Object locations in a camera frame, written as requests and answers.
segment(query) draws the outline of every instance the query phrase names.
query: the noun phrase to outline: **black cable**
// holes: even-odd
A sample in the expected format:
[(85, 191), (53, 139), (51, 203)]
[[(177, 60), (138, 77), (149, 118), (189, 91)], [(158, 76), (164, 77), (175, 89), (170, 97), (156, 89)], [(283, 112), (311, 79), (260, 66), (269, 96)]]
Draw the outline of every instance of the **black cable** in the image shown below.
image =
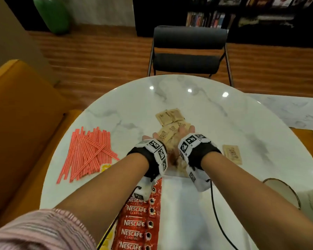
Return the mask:
[[(133, 195), (133, 193), (135, 192), (136, 189), (142, 189), (142, 187), (136, 186), (136, 187), (134, 188), (134, 190), (132, 191), (131, 195), (129, 196), (129, 198), (127, 199), (127, 201), (131, 198), (131, 196)], [(101, 246), (103, 245), (105, 239), (107, 238), (108, 234), (110, 233), (111, 229), (113, 228), (114, 224), (116, 223), (116, 221), (117, 221), (117, 219), (118, 219), (118, 217), (119, 217), (119, 214), (120, 214), (120, 212), (117, 214), (116, 218), (114, 219), (113, 223), (112, 223), (111, 226), (109, 227), (108, 231), (105, 233), (103, 239), (101, 240), (100, 244), (99, 244), (98, 247), (97, 247), (97, 250), (100, 250), (100, 248), (101, 248)]]
[(212, 190), (212, 181), (209, 179), (207, 180), (207, 182), (210, 181), (210, 185), (211, 185), (211, 199), (212, 199), (212, 207), (213, 207), (213, 212), (215, 214), (215, 217), (216, 217), (216, 220), (217, 220), (217, 223), (218, 223), (218, 226), (221, 230), (221, 232), (223, 233), (223, 235), (225, 236), (225, 238), (227, 239), (227, 241), (234, 247), (234, 249), (238, 250), (238, 248), (232, 243), (232, 241), (230, 241), (230, 239), (226, 236), (224, 230), (222, 229), (221, 225), (220, 225), (220, 222), (219, 222), (219, 219), (218, 219), (218, 216), (217, 216), (217, 213), (216, 213), (216, 208), (215, 208), (215, 202), (213, 200), (213, 190)]

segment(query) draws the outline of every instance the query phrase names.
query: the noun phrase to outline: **pink sleeve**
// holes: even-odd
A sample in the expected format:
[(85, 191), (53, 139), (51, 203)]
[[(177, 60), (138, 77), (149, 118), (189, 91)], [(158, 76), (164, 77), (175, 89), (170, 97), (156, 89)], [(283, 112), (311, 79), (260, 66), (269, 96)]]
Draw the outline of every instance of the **pink sleeve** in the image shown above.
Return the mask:
[(86, 227), (70, 212), (27, 213), (0, 228), (0, 249), (96, 249)]

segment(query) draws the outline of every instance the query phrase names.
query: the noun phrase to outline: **wall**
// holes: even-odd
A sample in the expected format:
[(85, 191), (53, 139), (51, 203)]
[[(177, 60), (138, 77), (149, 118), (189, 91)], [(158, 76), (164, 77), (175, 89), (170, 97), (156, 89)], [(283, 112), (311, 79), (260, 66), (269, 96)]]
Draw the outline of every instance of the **wall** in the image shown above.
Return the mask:
[(0, 0), (0, 66), (11, 59), (25, 61), (53, 85), (58, 82), (36, 42), (23, 29), (5, 1)]
[(63, 0), (78, 24), (134, 26), (132, 0)]

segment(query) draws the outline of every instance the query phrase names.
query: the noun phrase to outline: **white marble table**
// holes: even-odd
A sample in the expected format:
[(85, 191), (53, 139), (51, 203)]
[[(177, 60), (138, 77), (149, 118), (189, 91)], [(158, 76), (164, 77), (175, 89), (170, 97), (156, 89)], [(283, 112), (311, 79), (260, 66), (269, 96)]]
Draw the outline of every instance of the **white marble table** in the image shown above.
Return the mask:
[[(142, 135), (161, 128), (156, 113), (176, 107), (186, 121), (219, 148), (223, 144), (238, 145), (243, 160), (241, 167), (259, 180), (275, 177), (296, 192), (313, 189), (311, 155), (265, 106), (237, 89), (210, 79), (159, 75), (108, 92), (75, 120), (52, 157), (40, 207), (53, 208), (96, 176), (56, 184), (76, 128), (92, 130), (99, 126), (110, 131), (112, 149), (123, 158)], [(215, 187), (214, 194), (225, 233), (239, 249), (250, 249), (245, 230)], [(158, 250), (232, 249), (217, 226), (209, 191), (199, 194), (188, 178), (167, 176), (163, 178), (161, 204)]]

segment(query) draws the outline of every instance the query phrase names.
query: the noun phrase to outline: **forearm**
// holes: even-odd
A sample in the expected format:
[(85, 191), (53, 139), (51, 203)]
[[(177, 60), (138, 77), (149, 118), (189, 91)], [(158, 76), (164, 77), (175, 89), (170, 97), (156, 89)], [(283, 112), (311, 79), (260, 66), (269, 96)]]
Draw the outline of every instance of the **forearm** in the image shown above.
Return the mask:
[(313, 249), (313, 223), (278, 193), (217, 152), (201, 166), (260, 249)]
[(146, 158), (130, 154), (59, 203), (72, 212), (98, 242), (149, 168)]

